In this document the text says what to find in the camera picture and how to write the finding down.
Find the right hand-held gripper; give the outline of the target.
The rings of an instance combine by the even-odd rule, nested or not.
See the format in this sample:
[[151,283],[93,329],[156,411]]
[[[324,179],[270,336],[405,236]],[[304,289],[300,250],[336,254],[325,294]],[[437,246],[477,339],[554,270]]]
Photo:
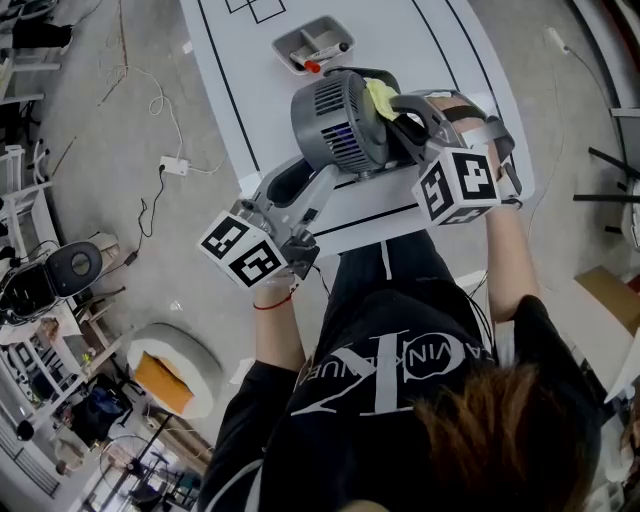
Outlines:
[[[487,115],[485,132],[478,129],[476,141],[471,138],[471,132],[463,138],[442,111],[427,99],[449,95],[460,96],[477,106],[459,92],[445,90],[401,94],[390,100],[395,112],[416,115],[427,129],[410,116],[387,121],[389,160],[420,166],[412,193],[427,224],[466,224],[499,206],[520,209],[522,184],[511,163],[515,141],[502,119],[481,109]],[[485,141],[491,139],[502,160],[499,180],[493,174],[485,145]]]

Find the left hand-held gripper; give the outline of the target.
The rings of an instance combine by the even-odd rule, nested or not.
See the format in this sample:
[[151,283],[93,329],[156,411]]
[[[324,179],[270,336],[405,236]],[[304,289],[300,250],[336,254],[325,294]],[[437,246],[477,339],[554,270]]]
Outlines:
[[288,271],[305,279],[320,252],[309,226],[326,206],[340,176],[293,157],[268,173],[252,199],[236,201],[206,229],[197,248],[245,290]]

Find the person's right hand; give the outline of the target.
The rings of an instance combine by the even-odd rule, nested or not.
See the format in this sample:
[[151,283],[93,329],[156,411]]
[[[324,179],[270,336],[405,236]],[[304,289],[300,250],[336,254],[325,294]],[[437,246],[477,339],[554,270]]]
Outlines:
[[[467,100],[460,96],[428,96],[428,101],[440,110],[445,118],[452,123],[456,133],[467,137],[469,132],[472,133],[471,138],[476,141],[478,139],[476,131],[480,129],[485,132],[487,124],[487,115],[475,105],[471,105]],[[502,177],[502,160],[499,157],[496,143],[493,139],[486,140],[490,166],[496,180]]]

